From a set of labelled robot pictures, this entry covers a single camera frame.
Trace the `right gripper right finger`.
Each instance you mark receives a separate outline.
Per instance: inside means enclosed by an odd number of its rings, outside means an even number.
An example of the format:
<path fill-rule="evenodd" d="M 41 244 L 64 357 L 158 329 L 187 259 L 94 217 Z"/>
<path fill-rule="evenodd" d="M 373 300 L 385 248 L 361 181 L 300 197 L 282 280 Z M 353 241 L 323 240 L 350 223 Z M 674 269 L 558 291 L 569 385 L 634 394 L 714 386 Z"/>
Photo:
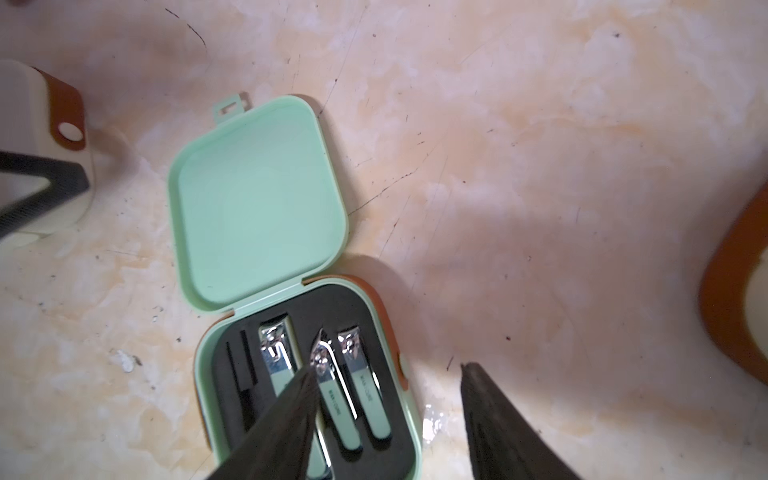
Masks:
<path fill-rule="evenodd" d="M 461 366 L 461 399 L 475 479 L 576 479 L 578 475 L 477 362 Z"/>

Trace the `cream case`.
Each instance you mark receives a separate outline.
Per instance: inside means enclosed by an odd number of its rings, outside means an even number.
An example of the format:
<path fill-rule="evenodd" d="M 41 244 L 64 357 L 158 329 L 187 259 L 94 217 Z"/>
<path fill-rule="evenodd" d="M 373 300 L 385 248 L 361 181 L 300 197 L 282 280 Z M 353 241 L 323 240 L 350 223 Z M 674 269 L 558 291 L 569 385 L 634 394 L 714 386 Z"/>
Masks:
<path fill-rule="evenodd" d="M 703 274 L 698 307 L 715 346 L 762 383 L 767 382 L 767 351 L 750 330 L 747 296 L 767 249 L 767 187 L 743 208 L 718 245 Z"/>
<path fill-rule="evenodd" d="M 90 207 L 95 177 L 81 93 L 35 67 L 1 62 L 1 152 L 77 162 L 90 188 L 42 217 L 1 238 L 4 248 L 26 245 L 76 223 Z M 41 191 L 48 181 L 1 172 L 1 209 Z"/>

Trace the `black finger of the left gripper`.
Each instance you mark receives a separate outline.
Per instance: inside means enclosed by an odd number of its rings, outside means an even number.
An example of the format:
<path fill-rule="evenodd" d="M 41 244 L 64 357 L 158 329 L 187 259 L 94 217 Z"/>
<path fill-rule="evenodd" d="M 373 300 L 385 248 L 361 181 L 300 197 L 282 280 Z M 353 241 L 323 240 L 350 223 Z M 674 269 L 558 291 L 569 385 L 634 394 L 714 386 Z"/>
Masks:
<path fill-rule="evenodd" d="M 1 209 L 2 239 L 90 188 L 86 171 L 77 162 L 2 151 L 1 172 L 48 181 L 41 191 Z"/>

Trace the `small green nail clipper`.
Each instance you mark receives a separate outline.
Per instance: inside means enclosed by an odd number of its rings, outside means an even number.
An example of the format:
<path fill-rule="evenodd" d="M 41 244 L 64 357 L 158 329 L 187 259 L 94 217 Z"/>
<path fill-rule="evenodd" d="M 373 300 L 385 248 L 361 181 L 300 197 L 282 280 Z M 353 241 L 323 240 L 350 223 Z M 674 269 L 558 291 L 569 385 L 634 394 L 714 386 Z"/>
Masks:
<path fill-rule="evenodd" d="M 386 414 L 379 383 L 372 371 L 358 326 L 337 335 L 347 369 L 364 412 L 372 436 L 380 441 L 391 437 L 391 425 Z"/>

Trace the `green nail clipper case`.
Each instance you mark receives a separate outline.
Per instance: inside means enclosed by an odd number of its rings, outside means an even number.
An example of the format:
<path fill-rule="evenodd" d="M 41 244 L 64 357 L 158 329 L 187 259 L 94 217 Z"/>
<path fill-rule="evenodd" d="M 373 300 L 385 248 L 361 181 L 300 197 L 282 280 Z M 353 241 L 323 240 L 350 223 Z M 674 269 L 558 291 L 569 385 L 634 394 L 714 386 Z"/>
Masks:
<path fill-rule="evenodd" d="M 357 413 L 362 449 L 350 452 L 319 389 L 316 432 L 329 479 L 417 478 L 419 412 L 386 308 L 363 279 L 331 272 L 346 247 L 348 217 L 312 106 L 283 96 L 249 108 L 235 94 L 212 115 L 215 128 L 174 159 L 168 197 L 181 290 L 192 307 L 218 315 L 196 349 L 193 370 L 217 467 L 277 401 L 258 329 L 288 315 L 303 362 L 298 371 L 311 367 L 311 347 L 323 328 Z M 370 432 L 337 341 L 355 326 L 391 425 L 385 441 Z"/>

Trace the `large green nail clipper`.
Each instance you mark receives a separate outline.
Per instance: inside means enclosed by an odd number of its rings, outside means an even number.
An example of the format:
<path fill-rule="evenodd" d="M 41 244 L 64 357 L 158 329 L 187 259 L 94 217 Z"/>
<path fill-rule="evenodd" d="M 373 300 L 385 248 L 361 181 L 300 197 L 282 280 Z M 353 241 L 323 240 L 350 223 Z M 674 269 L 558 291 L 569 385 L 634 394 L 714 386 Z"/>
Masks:
<path fill-rule="evenodd" d="M 276 396 L 279 396 L 303 365 L 295 352 L 296 338 L 291 319 L 284 315 L 258 329 L 261 356 Z M 312 438 L 307 479 L 329 479 L 331 466 L 318 432 Z"/>

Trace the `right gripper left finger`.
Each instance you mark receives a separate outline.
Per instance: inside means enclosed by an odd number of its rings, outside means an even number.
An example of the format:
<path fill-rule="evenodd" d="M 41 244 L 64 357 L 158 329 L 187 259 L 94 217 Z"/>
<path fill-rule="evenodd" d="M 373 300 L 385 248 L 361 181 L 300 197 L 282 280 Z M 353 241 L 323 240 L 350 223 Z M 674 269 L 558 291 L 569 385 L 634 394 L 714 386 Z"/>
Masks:
<path fill-rule="evenodd" d="M 316 433 L 319 387 L 301 368 L 211 479 L 304 479 Z"/>

